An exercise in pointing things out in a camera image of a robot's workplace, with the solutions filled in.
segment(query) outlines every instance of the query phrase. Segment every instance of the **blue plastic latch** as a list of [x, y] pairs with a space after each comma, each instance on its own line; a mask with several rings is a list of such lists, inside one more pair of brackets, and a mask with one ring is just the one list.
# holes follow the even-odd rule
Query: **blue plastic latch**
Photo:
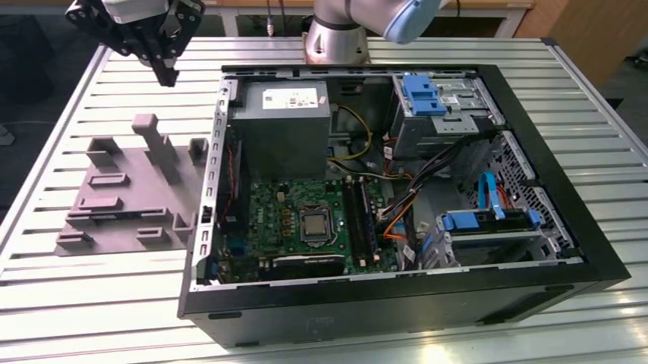
[[478, 229], [474, 212], [453, 212], [449, 215], [453, 218], [453, 223], [457, 229]]
[[421, 252], [425, 253], [425, 251], [428, 250], [429, 244], [433, 243], [433, 239], [434, 239], [434, 235], [430, 234], [428, 236], [428, 239], [425, 239], [424, 248], [421, 249]]
[[493, 212], [496, 213], [496, 219], [505, 218], [503, 206], [500, 204], [500, 195], [497, 194], [497, 180], [496, 174], [493, 172], [487, 171], [478, 176], [478, 186], [477, 186], [477, 206], [481, 209], [487, 209], [488, 205], [493, 208]]
[[448, 215], [441, 218], [441, 221], [444, 222], [445, 231], [454, 230], [453, 219]]
[[405, 75], [404, 93], [412, 103], [412, 113], [416, 116], [442, 116], [448, 112], [438, 99], [438, 89], [428, 76]]
[[537, 212], [537, 210], [531, 209], [527, 213], [529, 214], [529, 220], [531, 220], [531, 223], [533, 224], [533, 227], [537, 228], [543, 223], [540, 212]]

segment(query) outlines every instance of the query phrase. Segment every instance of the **sticker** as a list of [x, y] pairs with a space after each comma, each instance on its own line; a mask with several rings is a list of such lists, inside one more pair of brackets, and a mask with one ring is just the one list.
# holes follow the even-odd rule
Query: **sticker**
[[441, 97], [441, 101], [445, 103], [445, 104], [458, 104], [458, 100], [454, 96], [442, 96]]
[[317, 89], [267, 89], [263, 109], [317, 108]]
[[384, 152], [385, 152], [385, 159], [392, 160], [392, 158], [393, 158], [393, 152], [394, 152], [393, 149], [392, 149], [392, 147], [386, 146], [384, 148]]
[[416, 253], [414, 253], [414, 250], [412, 250], [412, 248], [409, 247], [409, 245], [406, 245], [404, 247], [404, 255], [409, 259], [409, 261], [413, 263], [414, 258], [416, 258]]

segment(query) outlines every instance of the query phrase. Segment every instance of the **yellow wire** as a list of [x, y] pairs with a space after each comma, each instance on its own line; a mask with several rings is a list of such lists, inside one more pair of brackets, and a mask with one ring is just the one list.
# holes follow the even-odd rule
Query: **yellow wire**
[[349, 161], [352, 159], [356, 159], [357, 157], [362, 156], [366, 152], [369, 152], [369, 148], [372, 147], [372, 130], [369, 129], [369, 125], [366, 124], [365, 119], [361, 118], [361, 115], [352, 110], [349, 106], [338, 105], [338, 108], [344, 108], [361, 122], [362, 126], [365, 127], [366, 130], [366, 145], [365, 149], [360, 152], [356, 153], [354, 155], [346, 155], [344, 157], [337, 157], [337, 158], [329, 158], [329, 161]]

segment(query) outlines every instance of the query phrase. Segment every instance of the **power supply label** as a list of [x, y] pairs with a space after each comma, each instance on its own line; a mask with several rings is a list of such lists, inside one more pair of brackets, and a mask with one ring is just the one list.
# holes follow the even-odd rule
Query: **power supply label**
[[317, 89], [267, 89], [263, 91], [263, 109], [317, 108]]

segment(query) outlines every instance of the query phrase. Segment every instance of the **green circuit board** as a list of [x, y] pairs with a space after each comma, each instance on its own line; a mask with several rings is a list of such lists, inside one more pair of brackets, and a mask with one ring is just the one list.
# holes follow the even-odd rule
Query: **green circuit board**
[[[380, 181], [368, 180], [365, 186], [372, 210], [376, 213], [385, 206]], [[321, 245], [303, 241], [303, 212], [313, 211], [314, 208], [328, 212], [328, 226], [332, 228], [330, 239]], [[341, 180], [253, 184], [250, 226], [243, 240], [245, 255], [251, 259], [263, 260], [302, 254], [344, 255], [348, 275], [394, 271], [397, 266], [393, 249], [381, 250], [378, 264], [361, 266], [353, 258]]]

